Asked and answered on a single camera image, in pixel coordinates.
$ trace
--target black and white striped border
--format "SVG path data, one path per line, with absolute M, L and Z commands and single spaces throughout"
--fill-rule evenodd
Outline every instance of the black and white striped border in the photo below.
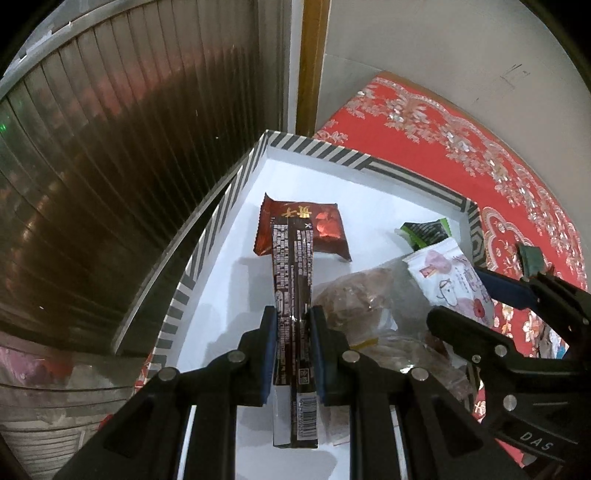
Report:
M 152 361 L 148 367 L 148 378 L 153 377 L 160 368 L 166 366 L 168 354 L 171 351 L 183 313 L 189 303 L 191 293 L 195 288 L 197 279 L 203 269 L 203 264 L 212 249 L 216 235 L 226 221 L 228 212 L 236 203 L 238 194 L 244 188 L 252 171 L 257 167 L 267 146 L 301 153 L 313 158 L 354 168 L 356 170 L 371 170 L 414 186 L 444 200 L 456 210 L 466 212 L 470 225 L 473 262 L 478 266 L 486 266 L 480 212 L 478 205 L 472 200 L 412 171 L 360 151 L 351 150 L 350 148 L 333 145 L 309 137 L 267 130 L 261 136 L 254 148 L 250 150 L 248 155 L 246 155 L 241 161 L 239 170 L 228 184 L 222 200 L 214 210 L 212 217 L 197 242 L 193 255 L 187 263 L 183 278 L 179 282 L 177 290 L 174 293 L 174 297 L 168 308 L 168 313 L 164 318 L 164 323 L 160 330 L 160 334 L 158 335 L 156 346 L 152 352 Z
M 197 246 L 193 250 L 193 254 L 189 259 L 183 276 L 174 292 L 173 299 L 168 307 L 168 312 L 164 317 L 164 323 L 158 334 L 156 346 L 152 350 L 152 360 L 148 366 L 148 378 L 152 378 L 158 370 L 166 366 L 168 354 L 173 347 L 173 342 L 183 318 L 183 313 L 189 303 L 189 298 L 195 288 L 197 279 L 201 274 L 205 260 L 212 249 L 216 235 L 225 223 L 228 212 L 236 203 L 238 194 L 242 191 L 244 185 L 250 178 L 252 171 L 258 165 L 262 154 L 267 148 L 268 139 L 269 137 L 267 133 L 264 133 L 254 148 L 250 150 L 241 161 L 241 166 L 238 168 L 238 171 L 232 180 L 228 183 L 220 203 L 213 211 L 212 217 L 209 219 L 203 233 L 199 237 Z

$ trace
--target plastic bag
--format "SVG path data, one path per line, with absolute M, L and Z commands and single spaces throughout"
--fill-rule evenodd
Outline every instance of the plastic bag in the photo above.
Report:
M 453 238 L 423 248 L 404 261 L 431 305 L 442 305 L 492 327 L 495 306 Z
M 349 344 L 357 345 L 394 326 L 388 310 L 393 282 L 389 268 L 345 275 L 331 282 L 314 304 L 324 308 L 329 328 L 344 332 Z
M 402 257 L 344 275 L 318 290 L 313 304 L 324 308 L 329 328 L 343 332 L 352 346 L 392 330 L 423 341 L 431 337 L 426 324 L 431 306 Z
M 428 370 L 458 401 L 476 393 L 466 374 L 453 368 L 449 360 L 414 338 L 383 335 L 374 345 L 358 351 L 375 360 L 379 366 L 407 373 L 411 368 Z M 324 412 L 330 442 L 340 445 L 349 441 L 349 407 L 331 407 Z

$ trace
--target barcode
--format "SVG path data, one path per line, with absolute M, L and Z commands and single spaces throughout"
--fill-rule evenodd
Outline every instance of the barcode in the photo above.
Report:
M 316 440 L 316 394 L 297 394 L 297 439 Z

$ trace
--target clear plastic bag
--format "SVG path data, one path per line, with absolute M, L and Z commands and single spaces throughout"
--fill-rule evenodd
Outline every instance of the clear plastic bag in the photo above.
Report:
M 401 373 L 407 373 L 415 367 L 424 368 L 458 401 L 465 401 L 476 393 L 462 369 L 454 368 L 445 356 L 417 339 L 384 335 L 374 345 L 359 348 L 358 351 L 375 360 L 381 367 Z M 331 407 L 323 413 L 329 442 L 334 445 L 347 443 L 349 407 Z
M 434 346 L 427 340 L 431 306 L 402 258 L 344 275 L 319 290 L 313 304 L 324 308 L 329 328 L 343 332 L 352 346 L 393 330 Z

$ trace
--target wooden door frame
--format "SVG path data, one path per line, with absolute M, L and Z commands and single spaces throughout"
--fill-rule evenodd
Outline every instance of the wooden door frame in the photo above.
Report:
M 316 129 L 329 9 L 330 0 L 304 0 L 295 132 L 307 137 Z

